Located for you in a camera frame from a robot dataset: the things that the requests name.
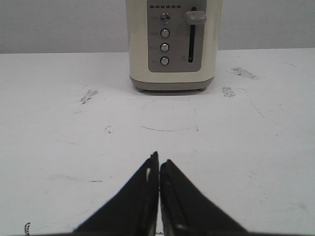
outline white table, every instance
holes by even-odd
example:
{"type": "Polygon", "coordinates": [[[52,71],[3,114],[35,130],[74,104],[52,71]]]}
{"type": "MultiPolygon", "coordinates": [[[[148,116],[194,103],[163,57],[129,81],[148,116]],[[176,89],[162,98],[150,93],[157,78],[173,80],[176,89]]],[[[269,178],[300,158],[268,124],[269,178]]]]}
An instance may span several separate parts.
{"type": "Polygon", "coordinates": [[[0,55],[0,235],[71,232],[155,150],[246,229],[314,234],[315,49],[220,51],[175,94],[127,53],[0,55]]]}

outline gray wall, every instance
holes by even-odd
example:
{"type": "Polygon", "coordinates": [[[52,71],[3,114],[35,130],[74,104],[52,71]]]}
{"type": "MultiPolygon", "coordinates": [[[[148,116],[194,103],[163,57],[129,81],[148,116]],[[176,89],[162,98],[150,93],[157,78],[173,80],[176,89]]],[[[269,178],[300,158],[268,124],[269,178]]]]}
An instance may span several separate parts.
{"type": "MultiPolygon", "coordinates": [[[[315,0],[224,0],[219,47],[315,47],[315,0]]],[[[126,52],[125,0],[0,0],[0,53],[126,52]]]]}

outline toaster base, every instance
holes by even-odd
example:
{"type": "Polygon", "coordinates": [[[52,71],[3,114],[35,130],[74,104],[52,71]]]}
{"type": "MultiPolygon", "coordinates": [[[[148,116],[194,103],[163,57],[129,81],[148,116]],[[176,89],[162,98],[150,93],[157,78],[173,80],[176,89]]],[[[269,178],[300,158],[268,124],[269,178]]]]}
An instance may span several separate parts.
{"type": "Polygon", "coordinates": [[[206,90],[207,86],[212,82],[214,77],[202,81],[202,82],[191,82],[191,83],[145,83],[137,81],[130,77],[133,84],[138,88],[139,91],[144,90],[155,90],[155,91],[176,91],[176,90],[206,90]]]}

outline toaster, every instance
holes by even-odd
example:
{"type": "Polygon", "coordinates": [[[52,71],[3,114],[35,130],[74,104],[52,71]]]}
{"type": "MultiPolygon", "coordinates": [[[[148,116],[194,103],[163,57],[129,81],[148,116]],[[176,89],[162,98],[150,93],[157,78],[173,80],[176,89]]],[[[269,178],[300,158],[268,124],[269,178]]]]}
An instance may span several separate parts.
{"type": "Polygon", "coordinates": [[[130,79],[139,91],[205,90],[222,0],[126,0],[130,79]]]}

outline silver button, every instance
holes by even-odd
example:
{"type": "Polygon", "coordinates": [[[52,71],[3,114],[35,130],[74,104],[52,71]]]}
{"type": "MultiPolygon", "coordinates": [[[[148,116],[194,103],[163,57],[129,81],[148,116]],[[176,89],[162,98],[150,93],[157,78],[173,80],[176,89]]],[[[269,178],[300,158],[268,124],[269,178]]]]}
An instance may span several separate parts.
{"type": "Polygon", "coordinates": [[[167,43],[163,43],[161,45],[161,51],[166,53],[166,52],[168,52],[168,50],[169,50],[169,45],[167,43]]]}
{"type": "Polygon", "coordinates": [[[169,64],[169,59],[167,57],[162,57],[161,58],[161,64],[162,65],[167,65],[169,64]]]}
{"type": "Polygon", "coordinates": [[[161,36],[162,38],[167,38],[169,36],[170,32],[168,29],[162,29],[161,36]]]}
{"type": "Polygon", "coordinates": [[[171,16],[168,13],[163,13],[161,15],[160,19],[161,19],[163,24],[167,24],[171,20],[171,16]]]}

